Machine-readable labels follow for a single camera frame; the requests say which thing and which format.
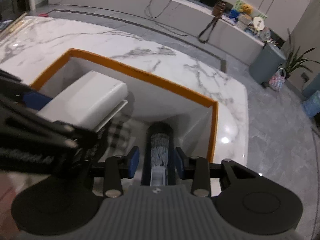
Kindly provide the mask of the water jug bottle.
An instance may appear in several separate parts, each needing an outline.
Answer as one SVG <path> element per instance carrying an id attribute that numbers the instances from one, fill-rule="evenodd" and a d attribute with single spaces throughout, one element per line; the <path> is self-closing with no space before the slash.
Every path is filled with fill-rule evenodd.
<path id="1" fill-rule="evenodd" d="M 303 111 L 311 119 L 320 112 L 320 95 L 319 91 L 316 91 L 302 103 Z"/>

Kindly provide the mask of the plaid glasses case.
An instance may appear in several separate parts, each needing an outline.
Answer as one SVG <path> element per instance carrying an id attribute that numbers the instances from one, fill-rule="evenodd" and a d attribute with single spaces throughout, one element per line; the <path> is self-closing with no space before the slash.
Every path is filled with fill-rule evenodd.
<path id="1" fill-rule="evenodd" d="M 124 155 L 131 137 L 129 117 L 121 113 L 116 114 L 108 126 L 107 150 L 105 157 Z"/>

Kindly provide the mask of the colourful woven basket bag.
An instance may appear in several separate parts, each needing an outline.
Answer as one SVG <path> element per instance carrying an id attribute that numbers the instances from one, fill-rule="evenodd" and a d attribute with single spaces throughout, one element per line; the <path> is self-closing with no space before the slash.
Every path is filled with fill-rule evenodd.
<path id="1" fill-rule="evenodd" d="M 280 91 L 286 77 L 286 71 L 284 68 L 279 68 L 275 74 L 271 77 L 271 79 L 268 82 L 268 86 L 275 91 Z"/>

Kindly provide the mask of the green potted plant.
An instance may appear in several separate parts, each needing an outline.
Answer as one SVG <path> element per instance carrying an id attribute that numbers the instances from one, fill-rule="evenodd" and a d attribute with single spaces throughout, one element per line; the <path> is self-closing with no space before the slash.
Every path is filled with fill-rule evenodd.
<path id="1" fill-rule="evenodd" d="M 292 38 L 292 35 L 290 33 L 289 28 L 287 28 L 287 34 L 288 34 L 288 42 L 289 42 L 289 49 L 286 53 L 286 60 L 285 63 L 283 65 L 283 69 L 284 69 L 284 78 L 285 80 L 287 80 L 290 75 L 297 69 L 299 68 L 303 68 L 311 73 L 313 73 L 313 71 L 307 67 L 305 65 L 306 62 L 313 62 L 315 64 L 319 64 L 319 61 L 316 60 L 312 60 L 308 57 L 305 57 L 307 54 L 309 54 L 310 52 L 314 51 L 316 49 L 316 47 L 310 48 L 306 51 L 304 51 L 303 53 L 300 54 L 300 48 L 301 46 L 299 46 L 297 49 L 295 48 L 295 44 Z"/>

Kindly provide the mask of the teal trash bin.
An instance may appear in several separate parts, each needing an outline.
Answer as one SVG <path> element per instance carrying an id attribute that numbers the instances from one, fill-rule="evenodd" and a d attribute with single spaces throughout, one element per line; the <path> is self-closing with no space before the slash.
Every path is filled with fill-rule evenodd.
<path id="1" fill-rule="evenodd" d="M 274 44 L 268 43 L 249 67 L 250 76 L 258 84 L 268 82 L 286 60 L 285 54 Z"/>

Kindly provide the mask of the orange cardboard storage box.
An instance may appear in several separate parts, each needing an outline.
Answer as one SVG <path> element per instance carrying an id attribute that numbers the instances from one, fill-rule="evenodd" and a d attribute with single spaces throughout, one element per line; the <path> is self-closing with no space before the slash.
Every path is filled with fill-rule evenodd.
<path id="1" fill-rule="evenodd" d="M 53 99 L 90 71 L 127 85 L 128 104 L 119 113 L 147 124 L 164 122 L 173 129 L 175 145 L 187 155 L 213 160 L 218 103 L 174 82 L 89 51 L 70 49 L 31 87 Z"/>

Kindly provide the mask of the white rectangular box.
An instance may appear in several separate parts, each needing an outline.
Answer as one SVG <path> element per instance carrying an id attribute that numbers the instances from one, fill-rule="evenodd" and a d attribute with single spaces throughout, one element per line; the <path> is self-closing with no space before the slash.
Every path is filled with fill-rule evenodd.
<path id="1" fill-rule="evenodd" d="M 37 115 L 97 132 L 128 104 L 127 95 L 125 83 L 90 71 L 54 97 Z"/>

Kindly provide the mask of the long grey tv cabinet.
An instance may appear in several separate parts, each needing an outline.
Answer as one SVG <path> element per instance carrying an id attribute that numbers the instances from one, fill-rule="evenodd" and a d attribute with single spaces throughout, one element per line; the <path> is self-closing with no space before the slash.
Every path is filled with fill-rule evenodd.
<path id="1" fill-rule="evenodd" d="M 48 0 L 50 5 L 75 5 L 136 16 L 151 20 L 180 37 L 197 38 L 213 19 L 212 11 L 188 0 Z M 210 36 L 209 45 L 250 65 L 264 44 L 239 28 L 219 20 Z"/>

